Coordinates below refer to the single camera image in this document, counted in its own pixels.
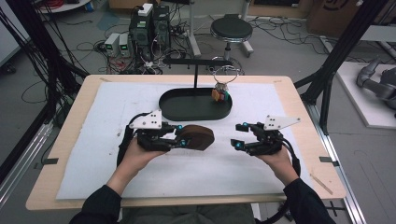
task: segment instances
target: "power supply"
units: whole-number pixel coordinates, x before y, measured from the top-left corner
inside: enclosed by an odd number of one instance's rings
[[[128,34],[120,34],[120,52],[124,58],[131,57],[132,44]]]
[[[120,53],[120,34],[111,34],[105,42],[107,55],[117,57]]]

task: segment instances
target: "gray device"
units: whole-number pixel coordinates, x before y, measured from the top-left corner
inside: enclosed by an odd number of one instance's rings
[[[111,34],[105,42],[107,55],[117,57],[120,53],[120,34]]]
[[[376,97],[385,101],[388,107],[396,110],[396,67],[385,70],[379,83],[370,79],[380,63],[381,60],[376,58],[363,67],[358,74],[356,84],[361,88],[372,91]]]
[[[120,34],[120,53],[123,58],[129,58],[132,55],[132,43],[128,34]]]

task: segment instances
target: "black sleeve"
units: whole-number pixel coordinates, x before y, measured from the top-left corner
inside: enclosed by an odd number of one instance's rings
[[[294,180],[283,191],[288,198],[290,212],[296,223],[335,223],[323,201],[302,179]]]
[[[107,185],[103,185],[85,201],[81,212],[70,220],[70,224],[117,223],[120,202],[120,195]]]

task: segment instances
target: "black oval tray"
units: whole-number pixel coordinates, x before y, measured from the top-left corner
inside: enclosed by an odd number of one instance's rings
[[[166,119],[174,121],[223,119],[233,107],[231,95],[227,101],[216,102],[212,88],[182,88],[165,92],[160,109]]]

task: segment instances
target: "wooden table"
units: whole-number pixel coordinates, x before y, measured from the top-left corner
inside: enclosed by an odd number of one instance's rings
[[[27,200],[29,210],[70,209],[82,207],[84,200],[56,200],[61,186],[65,167],[76,143],[82,124],[91,108],[98,88],[102,82],[183,82],[193,83],[193,76],[112,76],[91,75],[87,77],[78,93],[69,115],[49,154],[49,158],[59,158],[57,164],[45,165]],[[295,90],[289,77],[242,76],[238,83],[274,84],[278,97],[288,117],[301,118],[301,122],[291,126],[294,138],[300,149],[313,188],[321,199],[341,199],[346,191],[331,162],[321,162],[319,157],[328,157],[317,131]],[[213,83],[212,76],[199,76],[198,83]],[[150,198],[125,199],[121,206],[153,206],[176,204],[208,203],[265,203],[285,200],[284,196],[273,195],[230,195],[220,197],[193,198]]]

